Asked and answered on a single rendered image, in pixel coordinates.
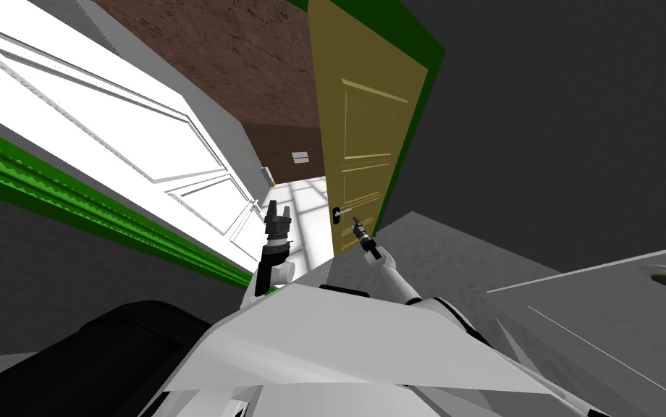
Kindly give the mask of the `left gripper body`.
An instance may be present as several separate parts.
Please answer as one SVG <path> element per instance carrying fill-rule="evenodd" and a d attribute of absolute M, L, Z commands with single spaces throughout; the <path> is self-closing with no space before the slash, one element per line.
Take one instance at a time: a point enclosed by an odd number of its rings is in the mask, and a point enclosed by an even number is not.
<path fill-rule="evenodd" d="M 269 236 L 288 235 L 290 232 L 290 216 L 266 216 L 264 221 L 265 233 Z"/>

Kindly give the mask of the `white panelled door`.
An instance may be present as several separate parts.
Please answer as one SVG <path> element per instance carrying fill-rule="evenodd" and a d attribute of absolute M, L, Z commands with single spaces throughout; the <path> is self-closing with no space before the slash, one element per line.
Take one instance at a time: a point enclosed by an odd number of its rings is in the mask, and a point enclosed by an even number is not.
<path fill-rule="evenodd" d="M 28 0 L 0 0 L 0 125 L 247 271 L 258 205 L 184 98 Z"/>

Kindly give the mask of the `grey cabinet with round basin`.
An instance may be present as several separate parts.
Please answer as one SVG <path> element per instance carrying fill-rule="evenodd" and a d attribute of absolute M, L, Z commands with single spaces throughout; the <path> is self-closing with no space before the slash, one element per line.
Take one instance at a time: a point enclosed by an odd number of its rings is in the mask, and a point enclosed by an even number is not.
<path fill-rule="evenodd" d="M 484 299 L 547 379 L 611 417 L 666 417 L 666 250 Z"/>

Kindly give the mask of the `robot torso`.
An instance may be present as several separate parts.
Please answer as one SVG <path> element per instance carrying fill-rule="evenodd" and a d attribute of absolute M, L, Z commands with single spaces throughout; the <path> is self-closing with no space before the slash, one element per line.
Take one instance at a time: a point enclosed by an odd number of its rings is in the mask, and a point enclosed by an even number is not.
<path fill-rule="evenodd" d="M 293 284 L 212 326 L 165 384 L 176 417 L 574 417 L 440 315 Z"/>

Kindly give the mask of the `yellow panelled door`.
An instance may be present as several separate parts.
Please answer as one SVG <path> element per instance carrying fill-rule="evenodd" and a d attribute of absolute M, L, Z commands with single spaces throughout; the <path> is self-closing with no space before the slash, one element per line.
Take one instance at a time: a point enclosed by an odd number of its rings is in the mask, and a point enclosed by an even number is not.
<path fill-rule="evenodd" d="M 356 239 L 353 217 L 371 231 L 416 109 L 427 70 L 332 0 L 309 0 L 317 110 L 339 256 Z"/>

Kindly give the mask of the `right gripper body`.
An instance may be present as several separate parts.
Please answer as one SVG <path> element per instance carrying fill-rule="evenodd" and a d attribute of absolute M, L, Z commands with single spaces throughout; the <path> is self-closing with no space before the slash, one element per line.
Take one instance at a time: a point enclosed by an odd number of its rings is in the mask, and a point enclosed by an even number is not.
<path fill-rule="evenodd" d="M 353 234 L 358 238 L 358 241 L 366 252 L 366 255 L 371 258 L 373 261 L 378 261 L 382 259 L 382 255 L 376 249 L 376 242 L 369 237 L 368 233 L 363 227 L 363 222 L 361 222 L 357 217 L 353 217 Z"/>

